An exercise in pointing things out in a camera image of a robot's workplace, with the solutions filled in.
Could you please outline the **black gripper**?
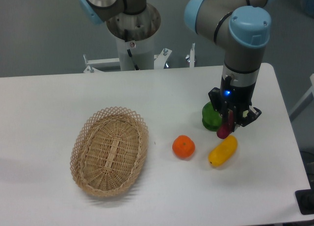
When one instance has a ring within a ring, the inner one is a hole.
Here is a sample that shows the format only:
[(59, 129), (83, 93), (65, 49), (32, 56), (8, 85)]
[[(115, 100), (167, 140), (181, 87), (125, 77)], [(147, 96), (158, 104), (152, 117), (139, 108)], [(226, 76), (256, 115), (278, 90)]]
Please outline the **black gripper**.
[(237, 87), (232, 82), (230, 75), (222, 78), (220, 88), (214, 87), (209, 91), (209, 99), (214, 110), (221, 115), (222, 124), (228, 123), (229, 110), (232, 110), (232, 132), (235, 132), (239, 126), (245, 127), (254, 122), (262, 112), (251, 102), (256, 84)]

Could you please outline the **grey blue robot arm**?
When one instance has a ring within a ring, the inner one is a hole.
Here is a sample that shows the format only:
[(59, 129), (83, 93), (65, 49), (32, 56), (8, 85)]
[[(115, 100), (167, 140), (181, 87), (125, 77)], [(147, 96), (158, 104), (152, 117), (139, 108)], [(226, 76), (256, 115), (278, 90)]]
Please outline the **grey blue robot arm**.
[[(78, 1), (90, 21), (106, 23), (116, 38), (121, 70), (154, 67), (153, 37), (161, 18), (147, 0)], [(213, 109), (222, 118), (219, 138), (261, 115), (251, 99), (270, 38), (271, 17), (265, 6), (272, 1), (190, 0), (185, 7), (186, 26), (225, 51), (220, 87), (209, 92)]]

